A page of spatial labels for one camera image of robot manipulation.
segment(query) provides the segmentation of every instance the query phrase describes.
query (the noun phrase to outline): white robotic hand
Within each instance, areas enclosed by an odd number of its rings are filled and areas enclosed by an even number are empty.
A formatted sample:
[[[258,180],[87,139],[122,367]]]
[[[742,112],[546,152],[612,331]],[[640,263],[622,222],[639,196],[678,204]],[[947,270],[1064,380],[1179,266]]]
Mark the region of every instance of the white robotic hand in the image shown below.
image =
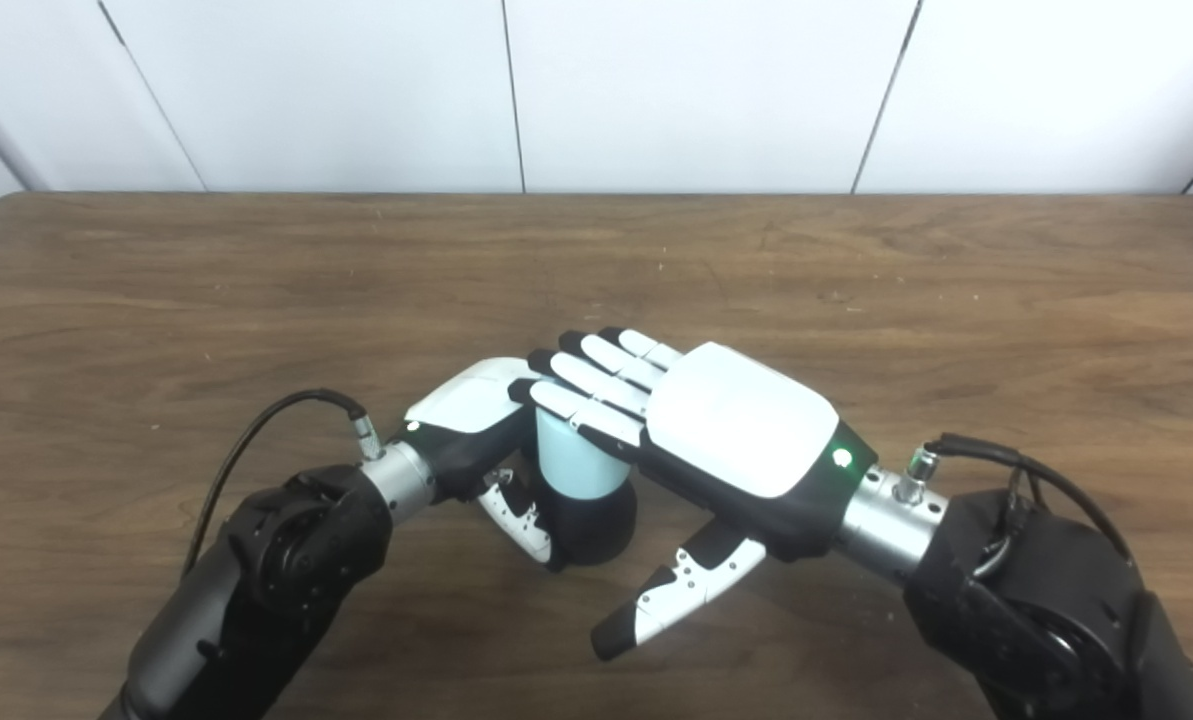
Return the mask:
[[[592,633],[602,659],[713,600],[766,555],[824,555],[876,453],[828,401],[716,343],[687,354],[637,331],[565,333],[515,381],[514,401],[558,416],[611,455],[716,515],[636,601]]]
[[[599,564],[623,552],[636,525],[628,465],[509,397],[513,381],[536,379],[540,375],[526,361],[492,356],[410,406],[381,457],[363,465],[392,519],[449,498],[474,498],[549,570]],[[517,448],[528,482],[495,468]]]

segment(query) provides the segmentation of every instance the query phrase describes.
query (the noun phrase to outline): black cable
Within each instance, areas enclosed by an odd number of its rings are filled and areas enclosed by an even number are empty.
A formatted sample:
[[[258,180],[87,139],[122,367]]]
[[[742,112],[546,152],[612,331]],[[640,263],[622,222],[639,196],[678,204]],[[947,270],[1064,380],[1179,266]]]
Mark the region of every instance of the black cable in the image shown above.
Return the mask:
[[[1032,471],[1044,479],[1046,483],[1052,484],[1052,486],[1058,488],[1059,492],[1063,492],[1067,497],[1071,498],[1071,502],[1080,507],[1084,515],[1093,521],[1094,527],[1099,528],[1100,532],[1107,536],[1108,541],[1112,542],[1112,547],[1115,552],[1121,553],[1123,559],[1130,565],[1135,565],[1135,553],[1130,552],[1130,544],[1125,542],[1125,536],[1121,536],[1120,530],[1115,528],[1112,523],[1112,519],[1108,519],[1107,513],[1094,502],[1094,498],[1084,495],[1084,491],[1073,483],[1070,479],[1063,477],[1057,470],[1050,468],[1050,466],[1040,463],[1039,460],[1031,459],[1031,457],[1022,457],[1024,467]]]
[[[1121,536],[1120,530],[1112,523],[1112,519],[1108,519],[1104,509],[1094,502],[1094,498],[1084,495],[1084,491],[1076,483],[1067,479],[1057,470],[1050,468],[1050,466],[1032,459],[1032,457],[1022,455],[1021,452],[1012,447],[989,442],[984,439],[958,436],[958,434],[953,433],[944,433],[937,441],[925,443],[925,448],[934,452],[935,455],[975,457],[977,460],[988,460],[997,465],[1005,465],[1007,468],[1020,468],[1027,474],[1030,482],[1039,478],[1049,483],[1050,486],[1057,488],[1059,492],[1071,498],[1071,502],[1075,502],[1076,507],[1080,507],[1081,511],[1084,511],[1084,515],[1094,523],[1094,527],[1104,533],[1108,542],[1112,542],[1115,552],[1120,553],[1123,559],[1130,565],[1135,565],[1135,553],[1130,552],[1130,546],[1125,542],[1125,536]],[[1032,494],[1036,495],[1038,489],[1039,484],[1032,484]]]
[[[1036,507],[1040,507],[1041,510],[1049,510],[1045,496],[1040,492],[1040,480],[1036,478],[1036,474],[1027,473],[1027,484],[1031,486],[1031,501],[1036,502]]]
[[[235,468],[236,461],[240,460],[240,455],[243,454],[245,448],[249,447],[249,442],[253,442],[258,430],[261,430],[268,420],[274,418],[286,406],[299,404],[303,401],[321,401],[340,406],[342,410],[346,410],[350,420],[364,418],[367,415],[366,409],[359,402],[327,387],[304,389],[302,392],[282,397],[279,401],[267,405],[267,409],[258,414],[256,418],[253,418],[252,423],[249,423],[249,427],[245,428],[243,433],[240,433],[240,439],[236,439],[236,445],[231,446],[230,452],[227,452],[227,458],[222,461],[222,466],[218,468],[214,482],[209,483],[209,491],[204,496],[204,505],[200,507],[200,516],[197,519],[197,525],[192,532],[192,542],[188,544],[188,555],[186,555],[186,560],[183,563],[181,577],[185,578],[192,571],[192,567],[194,567],[194,561],[197,561],[197,557],[200,554],[200,546],[204,544],[204,536],[209,530],[209,519],[214,515],[214,507],[217,505],[218,496],[222,495],[222,488],[227,484],[227,476],[231,473],[231,468]]]

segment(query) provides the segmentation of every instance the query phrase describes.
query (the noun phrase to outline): robot finger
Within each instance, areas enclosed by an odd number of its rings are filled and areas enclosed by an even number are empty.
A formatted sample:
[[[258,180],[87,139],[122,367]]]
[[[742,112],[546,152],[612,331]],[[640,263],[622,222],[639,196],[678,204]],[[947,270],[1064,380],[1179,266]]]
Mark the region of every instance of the robot finger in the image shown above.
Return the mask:
[[[568,352],[533,350],[528,354],[528,368],[536,373],[560,378],[589,395],[593,401],[604,401],[606,404],[619,406],[636,418],[645,417],[645,406],[650,402],[648,392],[605,374],[586,360],[569,355]]]
[[[538,505],[512,470],[495,470],[494,480],[477,498],[499,529],[533,560],[551,561],[551,536],[538,527]]]
[[[715,601],[764,559],[764,544],[743,536],[719,520],[710,521],[678,548],[672,567],[655,570],[636,600],[592,629],[592,650],[607,662],[650,641]]]
[[[508,396],[523,405],[540,406],[569,423],[579,436],[619,459],[632,460],[641,447],[645,423],[614,410],[604,402],[579,395],[551,381],[514,381]]]
[[[595,334],[579,331],[561,334],[560,348],[570,355],[591,360],[598,368],[605,370],[614,378],[632,383],[645,391],[654,392],[654,386],[663,379],[663,370]]]
[[[672,368],[672,365],[682,356],[668,345],[648,337],[645,334],[631,331],[631,329],[605,328],[596,334],[661,370]]]

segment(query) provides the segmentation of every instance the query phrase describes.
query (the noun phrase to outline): black robotic finger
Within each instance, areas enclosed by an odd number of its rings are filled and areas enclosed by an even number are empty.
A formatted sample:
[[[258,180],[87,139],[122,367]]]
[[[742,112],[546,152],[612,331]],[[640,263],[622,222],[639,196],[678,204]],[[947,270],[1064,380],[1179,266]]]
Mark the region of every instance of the black robotic finger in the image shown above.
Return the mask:
[[[607,662],[650,641],[719,597],[764,559],[764,544],[711,520],[678,548],[672,567],[659,566],[636,598],[592,628],[592,650]]]

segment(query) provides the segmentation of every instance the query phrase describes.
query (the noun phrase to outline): light blue cup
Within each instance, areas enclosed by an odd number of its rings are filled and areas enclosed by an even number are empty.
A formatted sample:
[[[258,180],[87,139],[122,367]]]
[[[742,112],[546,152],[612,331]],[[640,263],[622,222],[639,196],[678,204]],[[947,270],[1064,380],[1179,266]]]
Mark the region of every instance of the light blue cup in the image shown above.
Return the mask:
[[[632,466],[587,442],[564,420],[534,410],[538,420],[538,468],[560,495],[574,499],[605,497],[628,479]]]

